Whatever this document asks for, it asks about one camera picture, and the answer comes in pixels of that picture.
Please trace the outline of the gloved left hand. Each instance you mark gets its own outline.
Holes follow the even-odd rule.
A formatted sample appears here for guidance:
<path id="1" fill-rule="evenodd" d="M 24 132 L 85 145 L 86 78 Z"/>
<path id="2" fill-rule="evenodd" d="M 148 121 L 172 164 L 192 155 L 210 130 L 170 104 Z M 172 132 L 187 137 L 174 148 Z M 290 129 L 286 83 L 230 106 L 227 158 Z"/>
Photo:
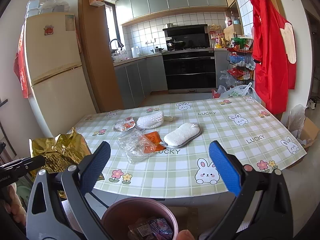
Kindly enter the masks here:
<path id="1" fill-rule="evenodd" d="M 21 224 L 23 227 L 25 227 L 27 213 L 21 204 L 19 196 L 16 193 L 16 183 L 12 183 L 7 186 L 4 191 L 9 195 L 10 203 L 5 200 L 1 200 L 1 204 L 3 205 L 7 213 L 13 216 L 13 219 L 16 223 Z"/>

